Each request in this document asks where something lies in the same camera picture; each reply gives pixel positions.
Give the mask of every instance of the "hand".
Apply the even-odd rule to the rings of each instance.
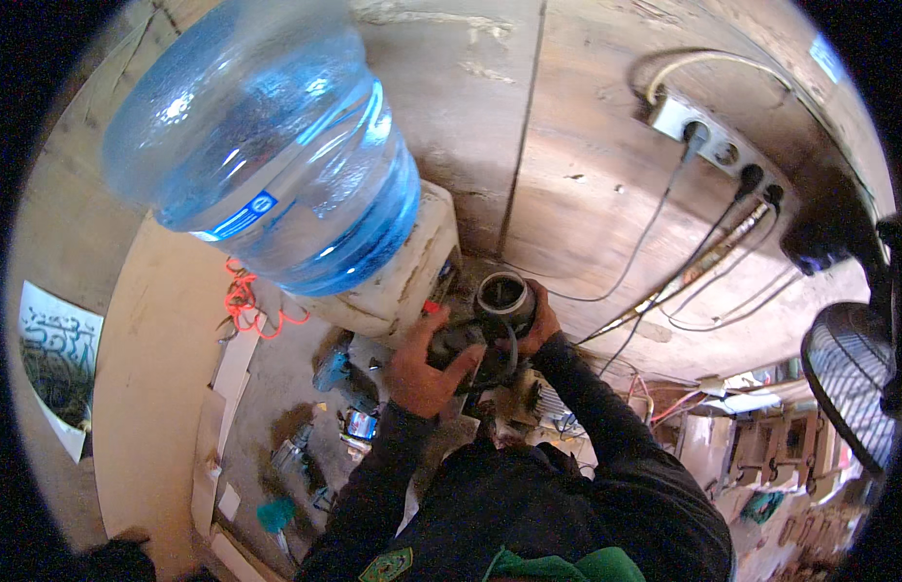
[[[516,345],[520,356],[533,356],[552,335],[561,331],[561,324],[548,305],[548,290],[532,278],[527,278],[526,283],[535,292],[535,321],[532,322],[528,335]],[[503,349],[510,348],[509,340],[497,340],[497,345]]]
[[[483,358],[486,346],[469,346],[444,372],[425,363],[432,336],[448,320],[449,309],[419,320],[405,337],[405,345],[396,350],[387,366],[386,382],[390,399],[410,413],[432,418],[451,400],[457,385]]]

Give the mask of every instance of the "red wire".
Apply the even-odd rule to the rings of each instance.
[[[655,423],[655,422],[660,421],[662,418],[664,418],[665,416],[670,414],[675,408],[677,408],[678,406],[680,406],[681,404],[686,402],[688,399],[691,399],[698,394],[701,394],[700,390],[694,390],[693,392],[688,392],[680,400],[678,400],[677,402],[672,404],[671,407],[668,408],[668,410],[664,411],[663,413],[659,414],[658,416],[652,416],[651,422]]]
[[[231,276],[234,277],[234,280],[231,282],[231,286],[228,287],[227,295],[225,296],[225,309],[227,313],[231,316],[231,321],[234,323],[235,329],[238,332],[250,332],[251,330],[256,330],[260,337],[265,340],[272,340],[276,336],[280,335],[282,332],[282,322],[289,321],[290,323],[294,323],[295,325],[302,325],[306,321],[308,321],[309,312],[306,311],[306,316],[302,320],[294,320],[287,316],[280,309],[280,325],[277,327],[276,332],[273,332],[272,335],[265,335],[264,332],[260,331],[258,326],[258,321],[260,319],[260,311],[254,315],[254,321],[252,321],[246,328],[241,327],[240,320],[243,320],[244,323],[247,323],[247,318],[244,317],[245,311],[251,311],[252,309],[257,309],[257,298],[254,297],[254,292],[251,290],[251,283],[258,280],[258,276],[254,273],[251,273],[244,267],[233,269],[231,268],[231,264],[233,262],[237,262],[238,260],[232,257],[228,257],[227,261],[225,261],[225,271],[227,271]]]

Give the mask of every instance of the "black fan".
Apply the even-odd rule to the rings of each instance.
[[[800,353],[826,417],[862,465],[879,474],[897,424],[881,406],[895,370],[886,323],[865,304],[833,304],[813,320]]]
[[[864,202],[845,176],[832,190],[830,205],[808,204],[794,217],[781,247],[806,275],[854,258],[862,264],[869,304],[839,303],[822,309],[801,345],[801,361],[817,402],[873,475],[886,468],[893,451],[897,420],[902,413],[902,387],[896,377],[902,354],[894,335],[902,330],[895,319],[894,290],[900,280],[894,247],[900,243],[893,219],[876,227]],[[833,211],[824,213],[823,208]],[[885,261],[877,233],[891,250]]]

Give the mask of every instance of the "person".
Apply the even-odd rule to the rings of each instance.
[[[409,524],[405,492],[438,413],[475,370],[472,345],[444,371],[426,364],[447,309],[408,333],[387,368],[390,401],[371,452],[341,490],[299,580],[726,580],[734,555],[723,517],[690,473],[580,358],[537,281],[518,350],[586,429],[590,480],[548,443],[497,450],[480,437],[445,459]]]

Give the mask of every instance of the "dark jacket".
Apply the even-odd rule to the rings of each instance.
[[[404,548],[413,563],[398,580],[480,580],[503,546],[572,564],[617,546],[647,580],[726,580],[728,528],[690,473],[561,333],[533,361],[590,436],[599,464],[592,482],[552,469],[530,447],[469,444],[445,459],[397,536],[434,420],[390,402],[373,450],[351,473],[297,579],[357,580],[377,555]]]

